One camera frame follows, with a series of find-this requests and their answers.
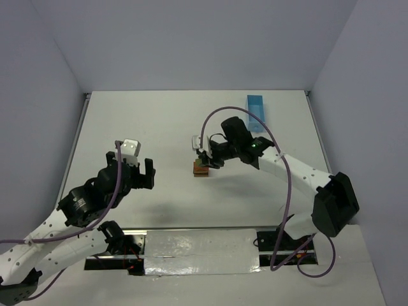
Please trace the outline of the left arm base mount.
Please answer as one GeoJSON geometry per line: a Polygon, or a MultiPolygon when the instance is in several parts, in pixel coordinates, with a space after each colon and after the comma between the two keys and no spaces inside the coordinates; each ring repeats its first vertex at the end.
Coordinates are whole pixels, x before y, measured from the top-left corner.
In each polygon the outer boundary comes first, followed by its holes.
{"type": "Polygon", "coordinates": [[[121,248],[105,251],[85,259],[85,271],[122,271],[132,276],[144,276],[145,236],[126,235],[121,248]]]}

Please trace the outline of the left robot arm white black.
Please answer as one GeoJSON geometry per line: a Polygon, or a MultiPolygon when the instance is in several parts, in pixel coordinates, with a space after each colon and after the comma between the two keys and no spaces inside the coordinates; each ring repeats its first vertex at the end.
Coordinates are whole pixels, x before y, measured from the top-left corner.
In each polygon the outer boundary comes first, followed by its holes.
{"type": "Polygon", "coordinates": [[[153,189],[156,170],[145,160],[141,173],[136,150],[106,154],[106,167],[72,189],[34,231],[22,240],[3,240],[1,304],[16,305],[38,297],[38,286],[88,256],[139,256],[141,247],[115,221],[105,220],[133,189],[153,189]]]}

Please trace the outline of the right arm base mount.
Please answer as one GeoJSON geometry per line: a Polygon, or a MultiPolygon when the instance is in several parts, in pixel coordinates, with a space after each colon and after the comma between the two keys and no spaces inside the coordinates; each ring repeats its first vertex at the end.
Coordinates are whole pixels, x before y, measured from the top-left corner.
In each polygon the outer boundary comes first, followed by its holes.
{"type": "MultiPolygon", "coordinates": [[[[273,250],[277,242],[279,230],[262,230],[256,232],[256,238],[252,244],[258,249],[259,252],[259,265],[266,267],[270,265],[273,250]]],[[[275,265],[278,265],[285,258],[291,255],[299,246],[307,241],[309,236],[302,237],[298,240],[293,240],[287,233],[284,233],[280,242],[279,250],[275,260],[275,265]]],[[[300,259],[302,259],[301,265],[316,265],[317,256],[315,254],[315,248],[313,242],[309,242],[303,247],[297,254],[292,257],[286,265],[297,265],[300,259]]]]}

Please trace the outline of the blue rectangular box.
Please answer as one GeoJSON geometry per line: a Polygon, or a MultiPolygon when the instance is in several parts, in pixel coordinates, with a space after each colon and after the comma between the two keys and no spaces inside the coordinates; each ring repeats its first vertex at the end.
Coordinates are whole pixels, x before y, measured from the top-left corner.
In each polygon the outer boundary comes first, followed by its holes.
{"type": "Polygon", "coordinates": [[[263,97],[261,95],[247,95],[246,110],[255,115],[262,123],[260,123],[253,116],[247,114],[246,126],[252,133],[264,133],[265,128],[265,109],[263,104],[263,97]]]}

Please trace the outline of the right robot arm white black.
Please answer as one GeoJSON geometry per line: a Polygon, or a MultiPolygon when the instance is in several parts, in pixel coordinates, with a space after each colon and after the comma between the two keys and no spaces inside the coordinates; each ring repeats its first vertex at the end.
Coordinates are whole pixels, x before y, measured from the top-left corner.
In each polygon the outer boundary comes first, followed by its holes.
{"type": "Polygon", "coordinates": [[[194,138],[193,149],[202,165],[219,169],[226,161],[239,159],[288,183],[290,191],[300,191],[307,197],[308,207],[300,214],[284,218],[284,232],[293,240],[316,233],[336,237],[359,212],[353,185],[346,174],[317,170],[279,151],[271,139],[252,136],[238,117],[226,119],[221,127],[222,143],[204,134],[194,138]]]}

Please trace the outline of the orange arch block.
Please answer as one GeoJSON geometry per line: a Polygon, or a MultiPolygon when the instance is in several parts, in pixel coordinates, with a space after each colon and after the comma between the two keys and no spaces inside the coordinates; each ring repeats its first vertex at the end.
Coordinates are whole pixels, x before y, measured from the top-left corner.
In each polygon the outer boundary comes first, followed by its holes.
{"type": "Polygon", "coordinates": [[[208,166],[204,166],[203,168],[195,167],[195,164],[193,163],[193,173],[196,171],[209,171],[208,166]]]}

